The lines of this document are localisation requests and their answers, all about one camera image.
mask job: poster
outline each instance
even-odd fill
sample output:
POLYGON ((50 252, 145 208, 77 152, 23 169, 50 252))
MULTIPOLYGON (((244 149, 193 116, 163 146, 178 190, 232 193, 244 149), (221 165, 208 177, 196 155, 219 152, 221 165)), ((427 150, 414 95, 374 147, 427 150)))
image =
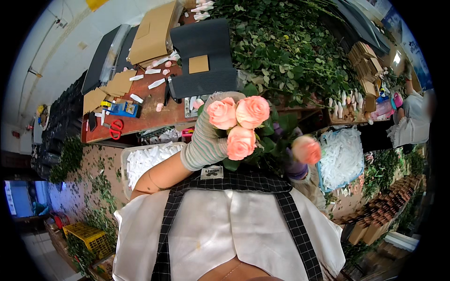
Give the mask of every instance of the poster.
POLYGON ((392 4, 388 0, 366 0, 371 4, 383 17, 389 12, 392 4))
POLYGON ((394 7, 391 7, 381 22, 384 27, 392 33, 395 41, 400 44, 406 52, 406 56, 416 72, 422 91, 432 89, 433 84, 431 74, 428 70, 425 58, 422 55, 422 51, 397 10, 395 10, 394 7))

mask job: plastic bin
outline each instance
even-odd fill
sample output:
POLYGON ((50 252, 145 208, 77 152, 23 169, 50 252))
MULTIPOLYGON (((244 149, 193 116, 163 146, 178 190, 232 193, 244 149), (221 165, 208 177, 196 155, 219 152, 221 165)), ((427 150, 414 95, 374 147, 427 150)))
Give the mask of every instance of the plastic bin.
POLYGON ((106 232, 95 227, 90 227, 84 223, 74 223, 63 227, 64 234, 71 233, 83 240, 86 248, 93 251, 97 258, 102 259, 111 254, 111 246, 106 239, 106 232))
MULTIPOLYGON (((128 180, 128 176, 126 174, 126 163, 127 163, 127 158, 130 155, 130 153, 136 151, 136 150, 144 150, 144 149, 148 149, 148 148, 153 148, 153 147, 157 147, 157 146, 165 146, 167 143, 158 143, 158 144, 150 144, 150 145, 144 145, 141 147, 129 147, 129 148, 125 148, 124 150, 122 150, 122 153, 120 154, 120 164, 121 164, 121 169, 122 169, 122 182, 123 182, 123 191, 125 193, 125 197, 130 200, 131 198, 131 192, 132 189, 131 187, 128 186, 129 184, 129 180, 128 180)), ((172 143, 171 145, 169 145, 168 147, 174 146, 174 145, 186 145, 185 143, 182 142, 177 142, 177 143, 172 143)))
MULTIPOLYGON (((361 169, 361 171, 360 171, 358 174, 356 174, 356 176, 353 177, 350 181, 348 181, 348 182, 343 182, 343 183, 339 184, 339 185, 336 187, 336 189, 345 187, 347 184, 349 184, 349 183, 351 183, 352 181, 354 181, 357 177, 361 176, 361 174, 364 172, 364 167, 365 167, 365 166, 364 166, 364 154, 363 154, 363 157, 362 157, 362 159, 361 159, 361 162, 362 162, 362 165, 363 165, 363 168, 361 169)), ((331 191, 333 191, 333 189, 330 189, 330 188, 327 188, 327 187, 324 186, 324 179, 323 179, 323 177, 322 177, 322 173, 320 172, 320 161, 317 162, 317 163, 315 164, 315 166, 316 166, 316 168, 317 168, 317 172, 318 172, 318 175, 319 175, 319 188, 320 188, 320 190, 323 191, 323 192, 331 192, 331 191)))

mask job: stack of cardboard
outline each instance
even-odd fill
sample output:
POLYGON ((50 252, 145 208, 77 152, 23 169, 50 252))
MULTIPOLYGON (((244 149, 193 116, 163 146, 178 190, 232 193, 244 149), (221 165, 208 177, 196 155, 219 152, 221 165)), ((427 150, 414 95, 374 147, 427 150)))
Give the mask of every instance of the stack of cardboard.
POLYGON ((146 68, 152 61, 167 57, 173 51, 169 31, 179 25, 182 11, 179 1, 148 11, 138 27, 127 60, 146 68))
POLYGON ((356 42, 348 54, 350 63, 358 74, 358 79, 366 93, 365 110, 373 112, 376 110, 375 100, 379 96, 373 84, 383 73, 383 68, 378 62, 375 52, 362 42, 356 42))
POLYGON ((114 97, 119 98, 128 93, 133 81, 131 77, 136 76, 136 70, 127 70, 116 73, 114 78, 106 86, 95 88, 84 96, 83 114, 89 112, 101 112, 101 102, 104 100, 112 101, 114 97))
POLYGON ((348 241, 356 245, 362 240, 370 245, 388 230, 402 212, 422 178, 422 175, 401 178, 391 185, 389 194, 380 195, 369 201, 364 210, 358 210, 333 222, 341 227, 354 224, 348 241))

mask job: black plaid apron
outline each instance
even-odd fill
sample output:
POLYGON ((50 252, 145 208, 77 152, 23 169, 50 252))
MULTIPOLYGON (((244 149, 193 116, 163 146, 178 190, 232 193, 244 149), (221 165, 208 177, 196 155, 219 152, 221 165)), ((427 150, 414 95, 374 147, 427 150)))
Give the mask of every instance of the black plaid apron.
POLYGON ((322 271, 316 258, 311 241, 303 225, 294 199, 289 193, 292 186, 282 178, 261 171, 245 170, 231 172, 224 169, 224 178, 200 179, 201 170, 171 188, 162 218, 156 262, 153 267, 152 281, 170 281, 170 258, 168 234, 175 215, 186 191, 190 189, 236 190, 273 193, 286 219, 292 238, 300 253, 301 261, 309 280, 322 280, 322 271))

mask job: paper label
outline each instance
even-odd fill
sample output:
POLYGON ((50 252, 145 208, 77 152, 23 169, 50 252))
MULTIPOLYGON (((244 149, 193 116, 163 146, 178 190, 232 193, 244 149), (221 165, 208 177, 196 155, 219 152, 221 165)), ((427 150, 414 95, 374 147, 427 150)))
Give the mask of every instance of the paper label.
POLYGON ((125 112, 130 113, 130 114, 133 115, 135 113, 135 105, 126 103, 125 112))
POLYGON ((209 166, 202 169, 200 179, 224 178, 224 170, 222 166, 209 166))

